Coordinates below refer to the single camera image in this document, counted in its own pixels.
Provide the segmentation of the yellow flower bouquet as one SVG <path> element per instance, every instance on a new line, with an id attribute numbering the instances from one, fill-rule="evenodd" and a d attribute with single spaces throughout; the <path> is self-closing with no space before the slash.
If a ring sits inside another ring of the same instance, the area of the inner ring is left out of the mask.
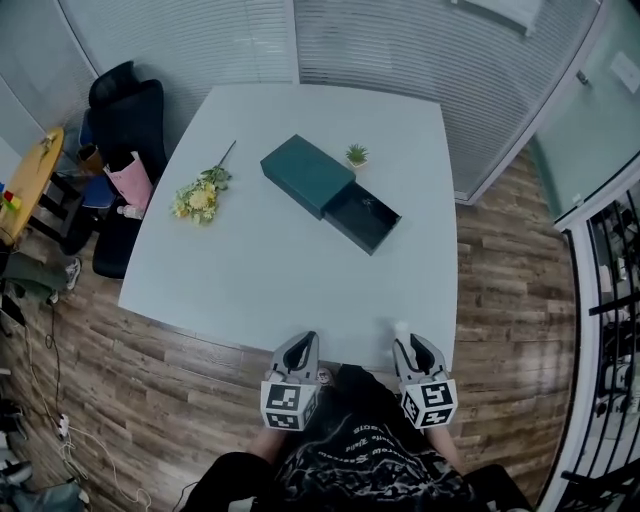
<path id="1" fill-rule="evenodd" d="M 213 222 L 218 208 L 218 196 L 226 191 L 232 175 L 224 163 L 236 141 L 233 141 L 217 165 L 205 169 L 190 184 L 180 188 L 174 195 L 172 214 L 179 219 L 188 219 L 196 225 Z"/>

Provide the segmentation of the pink paper bag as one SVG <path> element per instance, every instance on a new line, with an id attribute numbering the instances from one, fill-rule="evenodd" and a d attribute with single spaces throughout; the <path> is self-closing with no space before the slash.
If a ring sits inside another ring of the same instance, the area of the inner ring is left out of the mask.
<path id="1" fill-rule="evenodd" d="M 104 166 L 104 172 L 129 205 L 145 210 L 152 194 L 152 184 L 137 151 L 116 154 Z"/>

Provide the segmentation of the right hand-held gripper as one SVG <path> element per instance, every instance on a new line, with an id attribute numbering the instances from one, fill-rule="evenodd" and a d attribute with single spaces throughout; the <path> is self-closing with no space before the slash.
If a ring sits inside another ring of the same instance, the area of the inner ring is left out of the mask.
<path id="1" fill-rule="evenodd" d="M 440 350 L 426 338 L 410 334 L 410 342 L 396 338 L 392 345 L 396 375 L 400 382 L 401 409 L 418 430 L 447 426 L 457 408 L 456 384 L 450 379 Z M 423 373 L 436 373 L 416 381 L 414 363 Z"/>

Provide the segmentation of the black metal railing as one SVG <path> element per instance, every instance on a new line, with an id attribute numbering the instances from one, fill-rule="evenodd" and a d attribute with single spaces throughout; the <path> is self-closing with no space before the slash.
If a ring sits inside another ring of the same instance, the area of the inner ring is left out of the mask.
<path id="1" fill-rule="evenodd" d="M 585 222 L 578 364 L 558 512 L 640 512 L 640 182 Z"/>

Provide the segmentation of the person's left forearm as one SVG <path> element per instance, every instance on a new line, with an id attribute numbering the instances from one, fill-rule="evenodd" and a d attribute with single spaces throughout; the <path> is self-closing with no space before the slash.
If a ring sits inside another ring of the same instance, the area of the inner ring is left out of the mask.
<path id="1" fill-rule="evenodd" d="M 287 437 L 287 431 L 263 427 L 249 443 L 246 451 L 274 465 Z"/>

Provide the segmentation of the round wooden table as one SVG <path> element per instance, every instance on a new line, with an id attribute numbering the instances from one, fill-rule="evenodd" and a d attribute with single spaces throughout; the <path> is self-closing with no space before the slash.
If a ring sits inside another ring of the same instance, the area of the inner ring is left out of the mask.
<path id="1" fill-rule="evenodd" d="M 16 245 L 26 228 L 35 229 L 56 242 L 62 240 L 58 231 L 35 217 L 37 207 L 47 208 L 61 218 L 66 216 L 65 211 L 58 212 L 58 206 L 44 195 L 53 178 L 64 143 L 62 127 L 52 128 L 45 136 L 51 132 L 56 133 L 58 138 L 42 162 L 40 170 L 37 170 L 40 156 L 40 142 L 37 142 L 22 159 L 9 184 L 4 186 L 3 192 L 8 190 L 21 199 L 21 208 L 18 211 L 7 209 L 3 205 L 3 192 L 0 194 L 0 240 L 7 246 Z"/>

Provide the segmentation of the person's black printed shirt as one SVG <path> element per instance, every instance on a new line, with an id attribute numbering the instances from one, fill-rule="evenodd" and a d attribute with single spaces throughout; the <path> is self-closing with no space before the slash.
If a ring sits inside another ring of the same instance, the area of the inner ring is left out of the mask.
<path id="1" fill-rule="evenodd" d="M 372 374 L 344 365 L 333 376 L 274 465 L 226 453 L 180 512 L 532 512 L 502 466 L 460 474 Z"/>

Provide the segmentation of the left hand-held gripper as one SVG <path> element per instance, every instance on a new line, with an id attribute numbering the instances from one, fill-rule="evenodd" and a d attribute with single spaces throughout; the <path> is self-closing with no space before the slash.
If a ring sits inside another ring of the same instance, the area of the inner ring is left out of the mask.
<path id="1" fill-rule="evenodd" d="M 262 381 L 260 412 L 267 428 L 303 431 L 318 405 L 319 337 L 315 331 L 293 336 L 273 354 Z"/>

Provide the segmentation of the dark green drawer box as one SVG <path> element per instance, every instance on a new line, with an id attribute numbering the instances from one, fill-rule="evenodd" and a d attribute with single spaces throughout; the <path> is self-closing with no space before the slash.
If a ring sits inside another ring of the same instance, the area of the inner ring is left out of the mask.
<path id="1" fill-rule="evenodd" d="M 351 170 L 299 135 L 286 140 L 260 164 L 265 177 L 369 255 L 401 220 L 360 186 Z"/>

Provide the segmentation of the small yellow flower stem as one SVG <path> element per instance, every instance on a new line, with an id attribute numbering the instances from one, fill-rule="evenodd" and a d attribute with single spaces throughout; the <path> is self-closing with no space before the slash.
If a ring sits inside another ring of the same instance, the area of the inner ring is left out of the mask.
<path id="1" fill-rule="evenodd" d="M 42 162 L 45 157 L 49 154 L 53 144 L 56 142 L 58 135 L 56 133 L 48 133 L 39 143 L 40 146 L 40 156 L 38 160 L 37 170 L 40 170 Z"/>

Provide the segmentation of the black office chair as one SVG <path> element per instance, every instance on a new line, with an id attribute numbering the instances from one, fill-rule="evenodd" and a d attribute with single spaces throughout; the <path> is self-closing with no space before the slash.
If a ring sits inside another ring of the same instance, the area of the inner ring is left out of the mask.
<path id="1" fill-rule="evenodd" d="M 109 173 L 139 162 L 150 185 L 157 185 L 168 163 L 164 145 L 164 89 L 159 80 L 140 80 L 131 61 L 107 71 L 91 86 L 88 124 Z M 131 202 L 114 183 L 110 188 L 116 199 L 100 230 L 92 265 L 100 276 L 122 279 L 142 221 L 118 211 Z"/>

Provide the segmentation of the person's right forearm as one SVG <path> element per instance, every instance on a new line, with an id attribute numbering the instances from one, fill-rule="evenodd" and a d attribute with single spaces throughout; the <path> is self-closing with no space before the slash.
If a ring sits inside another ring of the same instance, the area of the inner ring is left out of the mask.
<path id="1" fill-rule="evenodd" d="M 435 426 L 424 430 L 424 435 L 433 448 L 440 453 L 460 474 L 465 473 L 462 458 L 446 426 Z"/>

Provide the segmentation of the blue chair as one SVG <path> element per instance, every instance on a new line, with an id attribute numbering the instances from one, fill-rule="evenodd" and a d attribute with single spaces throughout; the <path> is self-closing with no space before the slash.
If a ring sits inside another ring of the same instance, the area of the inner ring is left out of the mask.
<path id="1" fill-rule="evenodd" d="M 83 116 L 83 121 L 78 136 L 79 148 L 90 143 L 96 146 L 96 144 L 94 143 L 94 136 L 89 124 L 88 116 L 89 111 L 86 111 Z M 110 180 L 107 178 L 104 170 L 101 175 L 89 175 L 89 177 L 90 179 L 84 192 L 84 205 L 87 208 L 94 209 L 110 208 L 116 198 L 116 194 L 113 192 Z"/>

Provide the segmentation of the white paper sign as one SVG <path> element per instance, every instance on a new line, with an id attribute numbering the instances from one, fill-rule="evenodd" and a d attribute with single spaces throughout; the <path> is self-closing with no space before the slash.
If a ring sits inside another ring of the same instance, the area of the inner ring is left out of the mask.
<path id="1" fill-rule="evenodd" d="M 537 19 L 544 7 L 545 0 L 450 0 L 490 19 L 517 26 L 518 31 L 530 36 L 535 31 Z"/>

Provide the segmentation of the white desk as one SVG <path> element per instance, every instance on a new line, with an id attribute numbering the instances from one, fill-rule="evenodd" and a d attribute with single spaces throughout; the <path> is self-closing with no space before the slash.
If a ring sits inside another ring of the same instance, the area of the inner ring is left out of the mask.
<path id="1" fill-rule="evenodd" d="M 260 161 L 300 135 L 334 159 L 367 148 L 360 186 L 401 216 L 372 255 L 274 185 Z M 232 175 L 213 222 L 171 212 L 218 164 Z M 439 105 L 354 88 L 217 86 L 176 147 L 127 266 L 121 308 L 224 345 L 274 350 L 315 331 L 324 360 L 386 368 L 404 321 L 446 359 L 457 306 L 454 190 Z"/>

